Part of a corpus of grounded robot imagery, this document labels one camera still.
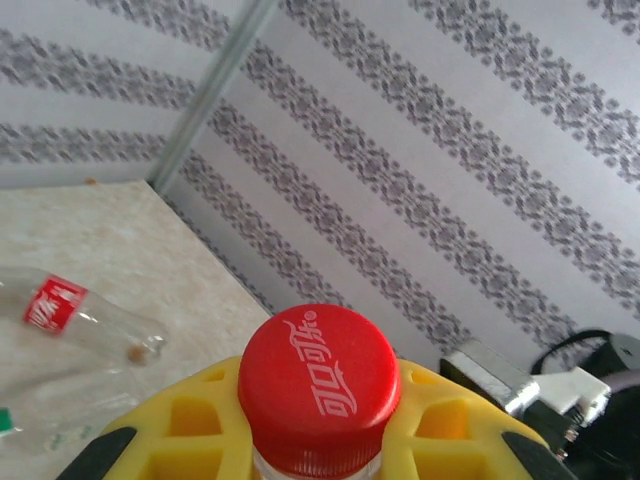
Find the yellow bottle holder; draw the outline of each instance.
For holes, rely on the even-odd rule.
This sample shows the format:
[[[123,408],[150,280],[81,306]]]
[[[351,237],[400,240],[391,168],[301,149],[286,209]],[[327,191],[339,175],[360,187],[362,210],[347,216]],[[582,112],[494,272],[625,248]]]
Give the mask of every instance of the yellow bottle holder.
[[[475,393],[399,360],[403,391],[386,427],[378,480],[530,480],[504,442],[533,430]],[[110,424],[137,433],[104,480],[258,480],[249,424],[237,400],[240,357],[158,393]]]

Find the wallpaper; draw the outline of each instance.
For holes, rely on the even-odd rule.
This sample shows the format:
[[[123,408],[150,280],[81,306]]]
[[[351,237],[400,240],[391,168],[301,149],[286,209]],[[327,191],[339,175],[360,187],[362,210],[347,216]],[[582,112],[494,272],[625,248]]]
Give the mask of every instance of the wallpaper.
[[[640,336],[639,16],[281,2],[166,200],[268,308],[350,306],[430,367]]]
[[[5,0],[0,188],[144,178],[234,0]]]

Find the empty coca-cola bottle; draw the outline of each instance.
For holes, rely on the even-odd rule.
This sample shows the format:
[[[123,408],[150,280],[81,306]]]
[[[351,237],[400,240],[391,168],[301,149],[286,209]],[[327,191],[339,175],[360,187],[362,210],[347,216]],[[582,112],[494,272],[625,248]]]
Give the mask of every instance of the empty coca-cola bottle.
[[[168,338],[157,320],[36,268],[0,267],[0,316],[135,365],[156,360]]]

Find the red bottle label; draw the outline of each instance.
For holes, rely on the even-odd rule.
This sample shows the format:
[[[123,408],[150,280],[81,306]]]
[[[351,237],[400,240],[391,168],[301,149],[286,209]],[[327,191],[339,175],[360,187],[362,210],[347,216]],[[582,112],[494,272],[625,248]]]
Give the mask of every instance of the red bottle label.
[[[60,334],[88,292],[80,285],[50,275],[31,299],[24,321],[52,334]]]

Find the green bottle cap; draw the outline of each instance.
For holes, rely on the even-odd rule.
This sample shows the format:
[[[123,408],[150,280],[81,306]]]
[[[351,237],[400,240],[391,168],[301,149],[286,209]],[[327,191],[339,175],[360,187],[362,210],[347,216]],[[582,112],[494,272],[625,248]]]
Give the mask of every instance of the green bottle cap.
[[[9,433],[12,430],[13,422],[11,421],[9,409],[0,407],[0,436]]]

